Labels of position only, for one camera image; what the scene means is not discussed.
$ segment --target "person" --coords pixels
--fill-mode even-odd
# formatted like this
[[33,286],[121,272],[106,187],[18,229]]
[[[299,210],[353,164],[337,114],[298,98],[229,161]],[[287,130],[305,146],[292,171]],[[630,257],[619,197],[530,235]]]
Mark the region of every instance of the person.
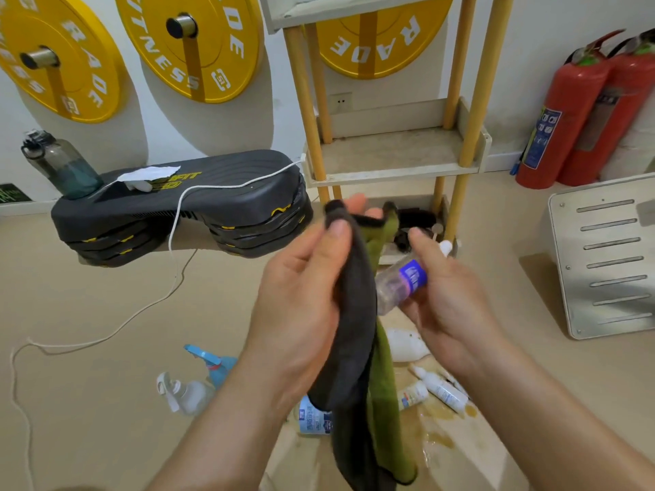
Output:
[[[346,200],[364,213],[365,197]],[[381,217],[381,211],[367,212]],[[147,491],[257,490],[287,415],[328,358],[348,223],[319,222],[270,259],[238,363]],[[543,491],[655,490],[655,466],[509,341],[475,273],[413,229],[428,276],[400,308]]]

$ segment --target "green and black poster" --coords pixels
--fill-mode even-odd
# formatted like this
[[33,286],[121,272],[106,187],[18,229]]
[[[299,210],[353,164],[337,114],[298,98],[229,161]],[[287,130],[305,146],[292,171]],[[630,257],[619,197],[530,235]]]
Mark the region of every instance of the green and black poster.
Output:
[[0,204],[31,201],[31,198],[14,184],[0,184]]

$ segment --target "red fire extinguisher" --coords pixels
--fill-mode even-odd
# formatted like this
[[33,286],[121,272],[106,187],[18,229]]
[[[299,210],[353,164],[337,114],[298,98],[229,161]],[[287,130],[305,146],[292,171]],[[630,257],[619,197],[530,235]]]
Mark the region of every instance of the red fire extinguisher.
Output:
[[[624,53],[617,55],[624,48]],[[623,41],[609,57],[610,75],[557,180],[582,186],[598,179],[655,85],[655,29]]]
[[550,188],[564,164],[610,72],[602,43],[610,32],[574,51],[560,67],[545,97],[528,146],[523,152],[516,181],[526,188]]

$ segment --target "wall outlet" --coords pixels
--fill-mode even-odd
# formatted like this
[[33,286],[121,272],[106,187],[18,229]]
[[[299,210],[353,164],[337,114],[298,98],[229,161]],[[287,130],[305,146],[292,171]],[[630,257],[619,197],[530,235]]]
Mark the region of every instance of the wall outlet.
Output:
[[352,112],[352,93],[339,93],[327,97],[327,105],[331,114]]

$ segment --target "hand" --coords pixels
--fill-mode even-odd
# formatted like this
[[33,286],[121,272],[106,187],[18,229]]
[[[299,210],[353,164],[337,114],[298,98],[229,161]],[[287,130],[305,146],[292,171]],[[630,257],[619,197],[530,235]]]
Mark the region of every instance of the hand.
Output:
[[[364,213],[364,195],[344,202],[351,213]],[[382,211],[367,214],[381,217]],[[286,413],[307,394],[328,359],[339,324],[334,288],[351,239],[348,222],[335,221],[325,230],[321,220],[264,270],[241,360],[250,358],[258,369],[254,375],[267,376]]]
[[428,275],[428,284],[400,304],[432,354],[455,377],[467,377],[478,359],[503,339],[482,283],[468,267],[446,258],[421,230],[409,242]]

